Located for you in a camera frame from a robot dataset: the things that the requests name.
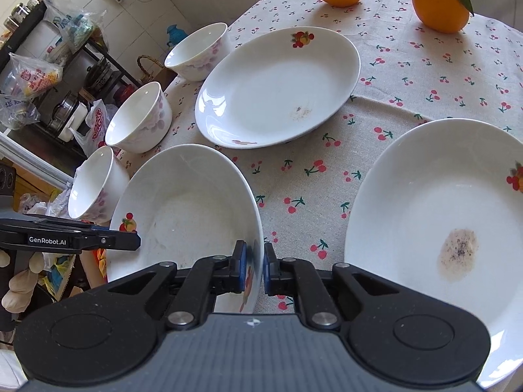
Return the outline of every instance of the white bowl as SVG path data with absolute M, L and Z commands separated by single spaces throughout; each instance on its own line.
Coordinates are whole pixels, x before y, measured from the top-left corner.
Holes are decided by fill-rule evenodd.
M 226 23 L 204 26 L 171 50 L 165 66 L 189 81 L 203 81 L 231 52 L 226 34 Z
M 345 262 L 484 322 L 492 345 L 478 378 L 483 388 L 523 361 L 518 162 L 523 144 L 484 122 L 445 119 L 414 128 L 368 172 L 345 239 Z M 460 242 L 451 243 L 457 235 Z
M 136 252 L 107 251 L 113 281 L 161 261 L 189 268 L 205 256 L 231 255 L 247 243 L 245 292 L 218 296 L 215 311 L 251 313 L 260 290 L 263 231 L 250 187 L 226 156 L 207 146 L 171 147 L 147 161 L 120 199 L 111 230 L 134 231 Z
M 105 143 L 133 153 L 156 146 L 169 131 L 173 112 L 161 85 L 150 82 L 136 90 L 114 114 Z
M 129 174 L 109 146 L 97 149 L 78 169 L 67 209 L 74 220 L 97 223 L 112 218 Z
M 347 101 L 359 79 L 354 44 L 319 27 L 255 38 L 220 62 L 195 104 L 198 129 L 222 147 L 252 149 L 317 128 Z

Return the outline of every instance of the white plate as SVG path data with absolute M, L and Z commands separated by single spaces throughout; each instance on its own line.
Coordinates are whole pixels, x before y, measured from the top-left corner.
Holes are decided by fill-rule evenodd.
M 232 149 L 271 146 L 325 122 L 359 78 L 354 44 L 337 32 L 294 27 L 262 35 L 224 58 L 207 77 L 196 124 Z
M 492 345 L 478 379 L 483 387 L 523 361 L 523 192 L 507 182 L 516 161 L 523 163 L 523 144 L 484 122 L 414 128 L 367 174 L 345 239 L 346 262 L 485 323 Z M 458 257 L 460 265 L 443 251 L 455 229 L 474 232 L 473 257 Z
M 263 232 L 252 191 L 226 156 L 207 146 L 171 147 L 133 176 L 114 211 L 111 230 L 136 230 L 135 252 L 107 251 L 107 279 L 113 281 L 161 261 L 190 268 L 210 255 L 231 255 L 245 240 L 245 292 L 218 296 L 215 311 L 251 313 L 260 290 Z

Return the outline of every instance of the plate rim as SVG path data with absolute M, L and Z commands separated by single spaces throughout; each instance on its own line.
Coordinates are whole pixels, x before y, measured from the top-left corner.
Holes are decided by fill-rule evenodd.
M 260 287 L 261 287 L 262 277 L 263 277 L 263 225 L 262 225 L 262 222 L 261 222 L 262 219 L 260 217 L 260 211 L 258 210 L 258 205 L 256 204 L 256 201 L 254 199 L 254 194 L 252 192 L 252 189 L 250 188 L 249 183 L 247 182 L 247 179 L 242 174 L 242 172 L 239 170 L 239 168 L 234 164 L 234 162 L 232 162 L 232 160 L 230 160 L 226 155 L 224 155 L 221 152 L 218 152 L 218 150 L 213 149 L 212 147 L 209 147 L 209 146 L 206 146 L 206 145 L 203 145 L 203 144 L 197 144 L 197 143 L 184 143 L 184 144 L 179 144 L 179 145 L 176 145 L 176 146 L 173 146 L 173 147 L 169 147 L 168 149 L 162 150 L 161 152 L 159 152 L 156 155 L 154 155 L 151 159 L 149 159 L 146 163 L 144 163 L 140 168 L 138 168 L 138 171 L 136 171 L 136 173 L 129 180 L 129 183 L 126 186 L 126 189 L 124 190 L 124 193 L 120 197 L 120 199 L 118 201 L 118 204 L 116 205 L 116 208 L 114 209 L 114 213 L 116 213 L 116 210 L 118 209 L 118 205 L 122 201 L 122 198 L 124 197 L 124 194 L 125 194 L 126 190 L 129 188 L 129 184 L 131 184 L 131 181 L 133 180 L 133 178 L 140 171 L 145 170 L 147 168 L 147 166 L 150 165 L 150 162 L 152 160 L 154 160 L 155 158 L 157 158 L 161 154 L 165 154 L 166 152 L 169 152 L 169 151 L 176 152 L 180 148 L 187 148 L 187 147 L 199 148 L 199 149 L 204 150 L 204 151 L 209 151 L 210 154 L 215 155 L 216 157 L 219 157 L 220 159 L 222 159 L 226 163 L 228 163 L 229 166 L 233 168 L 234 172 L 236 172 L 236 174 L 238 174 L 239 177 L 241 178 L 242 183 L 243 183 L 243 185 L 246 188 L 245 191 L 247 191 L 247 194 L 249 196 L 250 203 L 255 208 L 256 224 L 257 224 L 257 227 L 258 227 L 258 234 L 260 236 L 260 237 L 258 237 L 258 240 L 261 240 L 261 242 L 260 242 L 260 256 L 258 257 L 258 259 L 259 259 L 258 263 L 260 265 L 260 276 L 259 276 L 259 279 L 258 279 L 259 281 L 256 282 L 256 284 L 253 282 L 253 285 L 252 285 L 249 297 L 247 298 L 247 304 L 245 305 L 245 309 L 244 309 L 244 311 L 242 313 L 242 314 L 251 314 L 251 313 L 253 313 L 254 307 L 256 306 L 258 298 L 260 297 Z M 113 223 L 113 220 L 115 220 L 115 219 L 116 218 L 114 218 L 114 217 L 111 219 L 111 225 L 109 226 L 110 230 L 118 230 L 117 227 L 113 227 L 113 228 L 111 227 L 112 223 Z M 117 279 L 109 280 L 109 273 L 107 273 L 107 275 L 108 275 L 108 277 L 107 277 L 108 282 L 117 280 Z M 252 305 L 249 305 L 249 301 L 251 299 L 252 299 L 253 303 L 252 303 Z
M 422 125 L 417 125 L 415 126 L 414 128 L 410 129 L 409 131 L 405 132 L 404 134 L 402 134 L 397 140 L 395 140 L 394 142 L 392 142 L 383 152 L 381 152 L 381 154 L 376 158 L 375 162 L 372 164 L 371 168 L 369 169 L 369 171 L 367 172 L 367 175 L 365 176 L 365 178 L 363 179 L 362 181 L 362 184 L 360 186 L 360 188 L 358 189 L 358 192 L 356 194 L 356 197 L 354 199 L 354 203 L 352 204 L 352 209 L 351 209 L 351 214 L 354 212 L 354 208 L 357 207 L 356 205 L 358 204 L 358 207 L 360 205 L 364 205 L 364 201 L 362 201 L 362 195 L 361 195 L 361 190 L 363 189 L 363 187 L 365 187 L 365 179 L 368 178 L 369 174 L 371 173 L 371 171 L 375 168 L 375 166 L 381 161 L 381 160 L 384 160 L 385 158 L 388 158 L 389 157 L 389 154 L 391 152 L 394 152 L 394 149 L 396 149 L 396 147 L 398 147 L 399 145 L 401 145 L 401 143 L 406 140 L 406 137 L 407 136 L 411 136 L 412 134 L 418 134 L 419 133 L 419 130 L 420 129 L 425 129 L 425 128 L 433 128 L 433 126 L 435 124 L 447 124 L 447 123 L 456 123 L 456 122 L 461 122 L 461 123 L 467 123 L 467 124 L 476 124 L 476 125 L 482 125 L 484 127 L 487 127 L 487 128 L 493 128 L 495 130 L 497 130 L 498 132 L 501 132 L 505 135 L 505 137 L 507 137 L 511 142 L 513 142 L 513 144 L 515 146 L 518 146 L 521 148 L 521 150 L 523 151 L 523 142 L 519 141 L 516 137 L 512 136 L 511 134 L 509 134 L 508 132 L 504 131 L 503 129 L 501 129 L 500 127 L 496 126 L 496 125 L 492 125 L 488 122 L 485 122 L 485 121 L 480 121 L 480 120 L 476 120 L 476 119 L 469 119 L 469 118 L 444 118 L 444 119 L 438 119 L 438 120 L 434 120 L 434 121 L 430 121 L 430 122 L 427 122 L 425 124 L 422 124 Z M 346 233 L 345 233 L 345 242 L 344 242 L 344 250 L 343 250 L 343 261 L 344 262 L 349 262 L 348 261 L 348 251 L 347 251 L 347 247 L 348 247 L 348 243 L 349 243 L 349 226 L 350 226 L 350 218 L 349 218 L 349 222 L 347 224 L 347 229 L 346 229 Z M 508 372 L 508 373 L 505 373 L 504 375 L 496 378 L 495 380 L 492 380 L 492 383 L 489 383 L 488 386 L 485 386 L 485 389 L 491 389 L 492 387 L 498 385 L 500 382 L 502 382 L 503 380 L 505 380 L 506 378 L 508 378 L 509 376 L 512 376 L 520 367 L 523 367 L 523 362 L 521 364 L 519 364 L 517 367 L 515 367 L 512 371 Z M 482 372 L 480 373 L 480 375 L 478 376 L 478 379 L 477 379 L 477 383 L 480 385 L 481 382 L 485 382 L 487 380 L 480 380 L 481 378 L 481 375 L 483 374 L 483 368 L 482 368 Z
M 346 35 L 343 35 L 343 34 L 341 34 L 339 32 L 333 31 L 332 29 L 323 28 L 323 27 L 320 27 L 320 26 L 292 26 L 292 27 L 278 29 L 278 30 L 275 30 L 275 31 L 270 31 L 270 32 L 267 32 L 266 34 L 257 36 L 254 39 L 252 39 L 252 40 L 246 42 L 245 44 L 243 44 L 241 47 L 239 47 L 237 49 L 234 49 L 233 51 L 231 51 L 231 53 L 229 53 L 226 57 L 224 57 L 224 59 L 221 60 L 216 65 L 216 67 L 213 69 L 213 71 L 209 74 L 209 76 L 205 79 L 205 81 L 203 82 L 202 86 L 200 87 L 200 91 L 198 92 L 198 96 L 197 96 L 196 102 L 194 104 L 194 113 L 195 113 L 196 125 L 197 125 L 200 133 L 207 140 L 209 140 L 213 144 L 216 144 L 216 145 L 221 146 L 221 147 L 225 147 L 227 149 L 260 149 L 260 148 L 263 148 L 263 147 L 275 146 L 275 145 L 278 145 L 278 144 L 282 144 L 282 143 L 285 143 L 285 142 L 288 142 L 288 141 L 295 140 L 295 139 L 301 137 L 302 135 L 305 135 L 305 134 L 309 133 L 310 131 L 313 131 L 313 129 L 318 128 L 320 125 L 322 125 L 324 122 L 326 122 L 331 116 L 336 114 L 336 112 L 338 110 L 340 110 L 342 108 L 342 106 L 347 102 L 347 100 L 350 98 L 350 96 L 354 92 L 354 90 L 356 88 L 356 85 L 358 85 L 358 80 L 355 81 L 354 86 L 352 87 L 350 92 L 347 94 L 347 97 L 344 99 L 344 101 L 341 103 L 341 105 L 336 110 L 334 110 L 332 113 L 330 113 L 328 116 L 326 116 L 325 119 L 323 119 L 322 121 L 314 124 L 313 126 L 311 126 L 310 128 L 306 129 L 305 131 L 302 131 L 302 132 L 300 132 L 298 134 L 294 134 L 292 136 L 289 136 L 286 139 L 277 140 L 277 141 L 274 141 L 274 142 L 271 142 L 271 143 L 267 143 L 267 144 L 255 143 L 255 144 L 245 144 L 245 145 L 242 144 L 242 145 L 240 145 L 240 144 L 235 144 L 235 143 L 232 143 L 232 142 L 231 143 L 221 142 L 221 141 L 215 140 L 213 137 L 211 137 L 207 133 L 207 128 L 205 127 L 205 125 L 200 125 L 200 123 L 203 122 L 203 119 L 202 119 L 203 115 L 200 114 L 201 112 L 198 109 L 198 101 L 200 100 L 200 96 L 202 94 L 202 90 L 204 89 L 204 86 L 205 86 L 206 82 L 208 81 L 209 77 L 211 77 L 213 72 L 219 67 L 219 65 L 224 63 L 224 61 L 227 60 L 229 57 L 231 57 L 232 54 L 234 54 L 234 53 L 236 53 L 238 51 L 244 51 L 244 50 L 242 50 L 242 48 L 248 48 L 250 46 L 253 46 L 254 45 L 253 43 L 255 43 L 257 40 L 259 40 L 259 39 L 261 39 L 261 38 L 263 38 L 263 37 L 265 37 L 267 35 L 271 35 L 271 34 L 275 34 L 275 33 L 282 33 L 282 31 L 296 31 L 297 29 L 307 30 L 307 31 L 308 30 L 311 30 L 311 31 L 322 30 L 322 31 L 326 31 L 329 34 L 340 35 L 345 40 L 347 40 L 349 42 L 350 46 L 352 46 L 352 48 L 355 50 L 356 56 L 358 57 L 358 74 L 357 74 L 357 77 L 359 78 L 359 75 L 360 75 L 360 73 L 362 71 L 362 58 L 360 57 L 360 53 L 358 51 L 358 48 L 355 46 L 355 44 Z

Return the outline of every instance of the metal screw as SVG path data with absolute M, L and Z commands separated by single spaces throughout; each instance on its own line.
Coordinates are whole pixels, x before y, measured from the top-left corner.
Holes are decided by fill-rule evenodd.
M 175 311 L 167 316 L 167 320 L 176 326 L 186 326 L 194 321 L 194 315 L 187 311 Z
M 312 316 L 312 322 L 318 326 L 332 326 L 338 321 L 338 317 L 331 313 L 316 313 Z

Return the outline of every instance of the cherry print tablecloth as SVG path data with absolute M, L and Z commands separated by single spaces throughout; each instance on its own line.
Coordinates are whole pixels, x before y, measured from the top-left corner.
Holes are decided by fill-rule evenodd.
M 281 258 L 308 259 L 321 269 L 343 261 L 350 210 L 365 174 L 391 142 L 423 122 L 469 117 L 523 139 L 523 34 L 501 22 L 476 15 L 460 33 L 444 35 L 419 22 L 411 0 L 361 0 L 347 9 L 321 0 L 261 0 L 231 25 L 228 37 L 239 47 L 290 26 L 346 35 L 362 71 L 346 104 L 312 133 L 263 149 L 216 146 L 247 178 L 265 240 Z M 303 81 L 314 81 L 314 72 L 303 72 Z M 172 125 L 151 151 L 121 154 L 131 173 L 174 145 L 214 147 L 195 124 L 200 86 L 178 78 L 167 88 Z M 260 294 L 257 311 L 289 312 L 292 304 Z

